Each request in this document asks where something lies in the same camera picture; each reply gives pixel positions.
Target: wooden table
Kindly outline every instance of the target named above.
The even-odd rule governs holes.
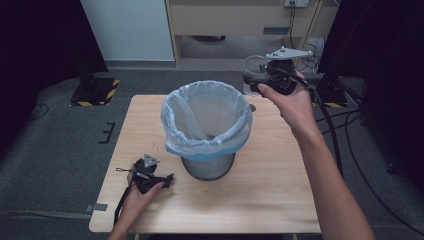
[[[180,157],[165,151],[160,110],[165,96],[138,95],[131,101],[97,203],[90,230],[110,232],[115,208],[127,186],[126,172],[144,153],[158,158],[157,176],[175,174],[134,225],[137,233],[320,232],[300,150],[287,123],[268,99],[256,106],[246,145],[227,175],[215,181],[191,177]]]

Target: black curtain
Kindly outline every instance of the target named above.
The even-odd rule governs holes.
[[[424,194],[424,2],[343,0],[320,63],[327,82],[362,77],[376,140]]]
[[[34,109],[39,92],[107,72],[77,0],[0,0],[0,154]]]

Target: cabinet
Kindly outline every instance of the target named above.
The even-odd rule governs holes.
[[[184,36],[258,36],[289,37],[290,18],[294,16],[292,38],[302,49],[313,33],[326,36],[337,12],[331,0],[310,0],[305,8],[285,7],[282,0],[166,0],[168,20],[176,63]]]

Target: finger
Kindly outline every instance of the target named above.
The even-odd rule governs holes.
[[[280,101],[282,95],[274,91],[274,89],[272,89],[268,85],[260,83],[258,85],[258,88],[261,91],[262,95],[271,100],[271,102],[273,102],[274,104],[277,105],[277,102]]]
[[[305,75],[303,75],[303,73],[301,73],[301,72],[299,72],[299,71],[296,71],[296,75],[297,75],[298,77],[301,77],[303,80],[305,80]]]
[[[152,198],[162,189],[163,184],[164,182],[156,183],[146,194],[144,194],[144,196],[147,198]]]
[[[290,94],[290,95],[294,95],[297,94],[298,92],[302,91],[302,90],[306,90],[305,86],[303,86],[302,84],[297,84],[296,88],[294,89],[294,91]]]

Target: yellow and black hazard tape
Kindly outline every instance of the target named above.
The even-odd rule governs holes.
[[[348,107],[346,103],[322,103],[324,104],[324,106],[326,107],[331,107],[331,108],[342,108],[342,107]]]
[[[110,87],[110,90],[106,96],[106,99],[104,101],[100,102],[89,102],[89,101],[77,101],[71,103],[71,106],[82,106],[82,107],[90,107],[90,106],[104,106],[108,105],[110,101],[112,100],[113,95],[115,95],[116,88],[118,87],[120,80],[115,79],[113,81],[112,86]]]

